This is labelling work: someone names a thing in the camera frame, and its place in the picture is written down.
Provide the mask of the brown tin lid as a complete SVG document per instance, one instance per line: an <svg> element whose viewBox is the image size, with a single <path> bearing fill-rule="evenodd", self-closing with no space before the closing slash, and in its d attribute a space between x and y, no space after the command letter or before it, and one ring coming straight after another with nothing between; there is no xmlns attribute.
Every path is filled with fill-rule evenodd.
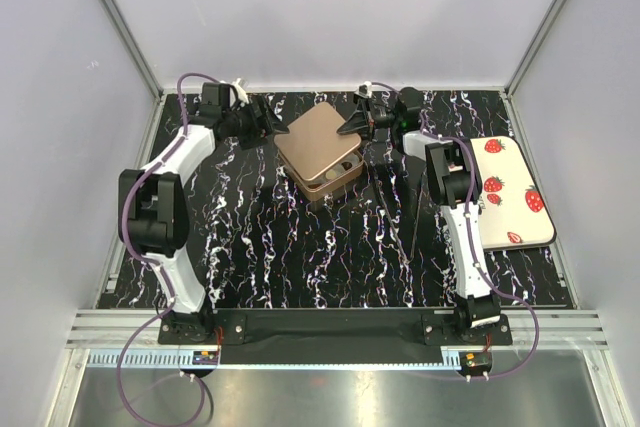
<svg viewBox="0 0 640 427"><path fill-rule="evenodd" d="M357 133L338 133L345 122L331 104L321 102L296 118L288 133L276 135L274 143L303 181L316 181L360 147L362 139Z"/></svg>

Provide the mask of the brown tin box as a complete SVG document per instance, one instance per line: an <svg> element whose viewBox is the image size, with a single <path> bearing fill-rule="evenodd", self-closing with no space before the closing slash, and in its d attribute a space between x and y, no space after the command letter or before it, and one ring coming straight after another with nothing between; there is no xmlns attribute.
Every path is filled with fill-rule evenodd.
<svg viewBox="0 0 640 427"><path fill-rule="evenodd" d="M279 154L285 171L302 194L311 202L320 201L329 194L338 194L346 185L359 177L364 169L364 159L359 150L348 154L319 177L307 181L290 165L283 154Z"/></svg>

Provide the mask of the strawberry pattern tray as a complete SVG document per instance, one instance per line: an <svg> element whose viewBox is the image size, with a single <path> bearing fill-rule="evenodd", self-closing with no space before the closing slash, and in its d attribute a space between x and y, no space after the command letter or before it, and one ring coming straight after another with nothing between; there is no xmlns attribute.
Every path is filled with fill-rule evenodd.
<svg viewBox="0 0 640 427"><path fill-rule="evenodd" d="M519 144L507 136L474 138L482 193L479 229L486 251L544 247L556 230Z"/></svg>

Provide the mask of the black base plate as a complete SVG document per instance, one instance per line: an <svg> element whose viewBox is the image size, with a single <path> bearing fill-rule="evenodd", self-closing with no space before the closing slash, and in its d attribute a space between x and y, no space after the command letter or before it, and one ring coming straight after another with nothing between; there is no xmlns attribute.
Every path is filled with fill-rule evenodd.
<svg viewBox="0 0 640 427"><path fill-rule="evenodd" d="M443 347L470 350L513 344L506 315L463 331L449 309L220 309L209 330L164 320L161 345L221 348L224 367L403 365L436 363Z"/></svg>

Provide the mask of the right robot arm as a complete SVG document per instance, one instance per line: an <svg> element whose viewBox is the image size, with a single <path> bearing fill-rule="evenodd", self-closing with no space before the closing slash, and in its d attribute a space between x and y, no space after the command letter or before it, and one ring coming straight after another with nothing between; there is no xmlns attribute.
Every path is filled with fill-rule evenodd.
<svg viewBox="0 0 640 427"><path fill-rule="evenodd" d="M430 133L421 93L406 87L396 92L392 107L373 99L375 82L360 85L353 94L355 111L337 129L341 136L357 134L371 140L387 129L400 153L425 162L428 193L448 227L455 267L453 328L466 343L489 342L500 330L498 295L486 279L479 205L482 181L471 141Z"/></svg>

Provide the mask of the silver metal tongs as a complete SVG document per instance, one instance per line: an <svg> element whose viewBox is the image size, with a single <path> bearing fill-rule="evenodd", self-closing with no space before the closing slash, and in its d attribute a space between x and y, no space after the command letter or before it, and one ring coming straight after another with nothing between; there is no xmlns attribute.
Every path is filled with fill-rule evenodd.
<svg viewBox="0 0 640 427"><path fill-rule="evenodd" d="M370 163L368 169L376 199L389 219L392 238L401 258L410 263L417 256L421 188L411 184L399 162Z"/></svg>

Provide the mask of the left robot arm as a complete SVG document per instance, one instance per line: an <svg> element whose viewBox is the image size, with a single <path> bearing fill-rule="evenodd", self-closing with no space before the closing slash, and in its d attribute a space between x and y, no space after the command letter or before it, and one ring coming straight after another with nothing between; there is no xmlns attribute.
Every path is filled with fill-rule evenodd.
<svg viewBox="0 0 640 427"><path fill-rule="evenodd" d="M220 339L222 328L186 249L190 220L184 185L226 140L247 150L288 129L262 96L247 94L237 81L206 77L194 106L183 95L178 102L182 125L174 139L143 167L119 176L118 235L162 289L166 306L156 314L161 342L203 343Z"/></svg>

